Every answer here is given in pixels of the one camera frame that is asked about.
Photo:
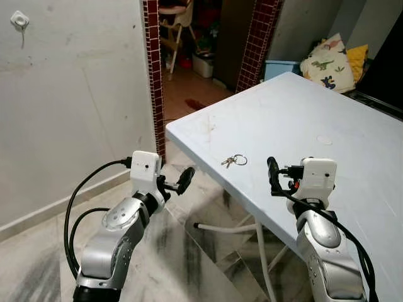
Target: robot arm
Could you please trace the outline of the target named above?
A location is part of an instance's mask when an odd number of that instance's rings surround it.
[[[119,301],[132,252],[141,241],[150,216],[162,210],[171,197],[165,189],[184,193],[195,170],[187,168],[176,184],[165,182],[160,172],[160,156],[143,151],[133,153],[132,197],[126,197],[105,214],[98,232],[85,246],[75,302]]]
[[[334,189],[336,163],[330,159],[303,159],[300,166],[279,170],[268,159],[271,192],[280,196],[278,174],[291,177],[287,193],[325,211]],[[333,223],[301,204],[287,200],[289,212],[297,218],[297,247],[308,267],[314,299],[317,302],[366,301],[360,270],[348,253],[346,235]]]

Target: table top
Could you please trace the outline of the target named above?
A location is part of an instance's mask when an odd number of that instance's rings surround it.
[[[403,123],[290,72],[167,125],[167,137],[294,252],[295,217],[266,159],[334,159],[329,210],[372,258],[380,301],[403,301]],[[245,166],[221,162],[243,154]],[[350,249],[357,259],[355,249]]]

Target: maroon tile trim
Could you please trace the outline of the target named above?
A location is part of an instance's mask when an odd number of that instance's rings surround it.
[[[145,46],[151,93],[152,117],[157,153],[166,159],[164,132],[164,98],[165,93],[161,77],[161,53],[159,49],[158,1],[143,0]]]
[[[283,0],[255,0],[236,93],[258,83]]]

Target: blue container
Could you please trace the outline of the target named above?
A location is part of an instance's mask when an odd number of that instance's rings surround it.
[[[276,77],[284,72],[291,71],[294,74],[300,73],[300,62],[294,61],[266,61],[266,71],[264,72],[264,80],[267,81],[272,77]]]

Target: tiled floor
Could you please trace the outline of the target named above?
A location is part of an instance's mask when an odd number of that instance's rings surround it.
[[[202,78],[191,69],[175,67],[171,81],[168,80],[168,75],[169,73],[164,70],[166,121],[181,118],[195,111],[185,103],[185,99],[194,99],[208,106],[233,95],[233,92],[214,84],[211,79]]]
[[[163,174],[175,181],[195,166],[172,142],[167,144]],[[71,221],[95,206],[112,207],[130,193],[126,182],[72,210]],[[81,250],[97,230],[101,213],[86,217],[77,231]],[[229,235],[193,228],[202,221],[231,227],[247,213],[213,179],[196,168],[187,192],[172,195],[154,215],[136,247],[122,302],[129,301],[269,301],[264,287],[254,232]],[[0,301],[72,301],[75,282],[62,245],[64,214],[0,243]],[[268,230],[270,261],[283,244]],[[270,273],[278,301],[311,301],[305,264],[292,252]]]

